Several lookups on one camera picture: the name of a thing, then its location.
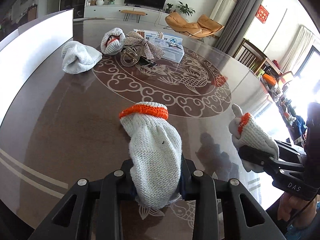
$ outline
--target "curtain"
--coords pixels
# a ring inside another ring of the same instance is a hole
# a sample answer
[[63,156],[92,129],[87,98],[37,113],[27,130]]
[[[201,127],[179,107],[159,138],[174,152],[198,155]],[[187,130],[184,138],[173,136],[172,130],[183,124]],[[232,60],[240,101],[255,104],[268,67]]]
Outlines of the curtain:
[[282,66],[281,71],[283,73],[292,71],[292,73],[295,74],[308,55],[314,42],[315,35],[305,26],[301,25],[295,41],[291,44],[287,53],[279,63],[279,65]]
[[236,40],[245,20],[247,19],[252,6],[256,0],[238,0],[236,7],[223,29],[223,32],[215,44],[215,48],[224,53],[228,53],[232,44]]

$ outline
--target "glossy brown table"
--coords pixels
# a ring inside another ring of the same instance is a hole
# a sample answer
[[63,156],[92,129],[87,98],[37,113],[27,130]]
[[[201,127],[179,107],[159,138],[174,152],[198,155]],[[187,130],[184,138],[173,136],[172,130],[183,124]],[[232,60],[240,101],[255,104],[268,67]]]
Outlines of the glossy brown table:
[[[85,20],[74,22],[74,40],[98,48],[114,27],[125,33],[137,27],[161,31],[146,23]],[[253,72],[235,59],[185,36],[183,45],[186,61],[161,61],[169,65],[163,72],[121,68],[116,57],[104,56],[92,70],[71,75],[61,69],[62,46],[51,54],[21,88],[0,127],[1,200],[36,228],[79,179],[101,179],[120,168],[129,158],[130,138],[119,112],[134,102],[156,99],[168,106],[168,122],[197,169],[222,180],[239,178],[263,208],[270,206],[281,191],[267,174],[244,170],[228,124],[235,103],[275,139],[285,140],[288,130],[276,105]],[[168,79],[169,69],[179,77],[192,76],[197,85]],[[194,212],[194,201],[179,200],[162,210],[122,203],[124,237],[191,239]]]

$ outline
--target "gray curtain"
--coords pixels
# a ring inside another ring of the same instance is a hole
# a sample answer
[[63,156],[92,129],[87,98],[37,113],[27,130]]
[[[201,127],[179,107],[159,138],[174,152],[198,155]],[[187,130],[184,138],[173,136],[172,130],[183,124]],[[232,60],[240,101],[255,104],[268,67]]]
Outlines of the gray curtain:
[[228,53],[256,0],[239,0],[233,9],[215,48]]

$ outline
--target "silver bolt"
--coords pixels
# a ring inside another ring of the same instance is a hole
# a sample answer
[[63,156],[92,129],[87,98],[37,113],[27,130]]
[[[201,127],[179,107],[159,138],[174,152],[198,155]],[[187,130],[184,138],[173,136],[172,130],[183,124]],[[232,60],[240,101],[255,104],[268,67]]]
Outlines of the silver bolt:
[[193,174],[197,177],[201,177],[203,175],[203,172],[202,171],[199,171],[199,170],[196,170],[193,172]]
[[230,184],[233,185],[233,186],[238,186],[238,185],[239,185],[239,180],[237,180],[237,179],[231,179],[231,180],[230,180]]
[[117,170],[113,173],[116,177],[121,177],[123,175],[123,171]]
[[79,185],[79,186],[84,186],[85,184],[87,184],[87,180],[86,180],[86,179],[80,179],[80,180],[78,180],[78,185]]

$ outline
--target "bow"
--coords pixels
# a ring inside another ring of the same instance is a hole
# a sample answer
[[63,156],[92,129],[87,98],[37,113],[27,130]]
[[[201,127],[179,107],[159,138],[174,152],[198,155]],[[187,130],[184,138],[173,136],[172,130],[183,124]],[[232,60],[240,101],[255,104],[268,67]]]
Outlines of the bow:
[[154,56],[158,59],[161,59],[161,57],[165,53],[161,48],[152,44],[150,41],[143,38],[139,33],[136,33],[135,31],[127,33],[124,44],[141,45],[147,59],[154,59]]

